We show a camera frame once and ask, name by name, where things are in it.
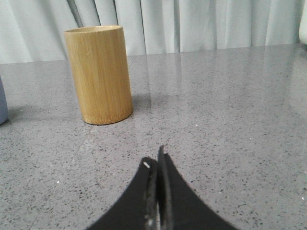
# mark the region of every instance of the bamboo pen holder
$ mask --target bamboo pen holder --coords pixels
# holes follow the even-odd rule
[[[64,33],[83,120],[94,125],[132,113],[122,26],[94,26]]]

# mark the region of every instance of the speckled granite surface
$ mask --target speckled granite surface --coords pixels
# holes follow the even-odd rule
[[[236,227],[307,229],[303,45],[129,57],[134,113],[81,120],[67,61],[0,66],[0,229],[81,230],[165,144],[188,184]]]

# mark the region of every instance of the cup rim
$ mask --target cup rim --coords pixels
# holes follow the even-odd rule
[[[65,33],[97,33],[101,31],[110,31],[123,28],[121,25],[98,25],[98,26],[88,26],[80,27],[76,29],[71,29],[65,31]]]

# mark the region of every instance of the curtain fold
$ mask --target curtain fold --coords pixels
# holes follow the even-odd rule
[[[0,63],[66,59],[63,32],[124,26],[128,55],[298,42],[304,0],[1,0]]]

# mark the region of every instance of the blue object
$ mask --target blue object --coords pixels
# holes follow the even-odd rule
[[[4,88],[0,76],[0,124],[8,119],[8,106],[6,104],[6,98]]]

